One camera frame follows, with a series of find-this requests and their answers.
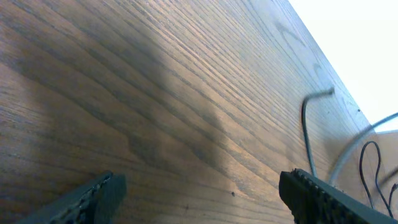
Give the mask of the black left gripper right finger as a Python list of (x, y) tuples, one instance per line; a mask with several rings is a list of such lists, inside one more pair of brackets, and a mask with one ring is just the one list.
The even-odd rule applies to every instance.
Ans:
[(302, 169), (280, 173), (279, 195), (295, 223), (397, 223)]

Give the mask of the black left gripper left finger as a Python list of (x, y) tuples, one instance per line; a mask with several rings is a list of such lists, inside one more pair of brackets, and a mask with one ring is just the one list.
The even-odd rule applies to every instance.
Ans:
[(126, 176), (106, 171), (16, 223), (110, 224), (126, 192)]

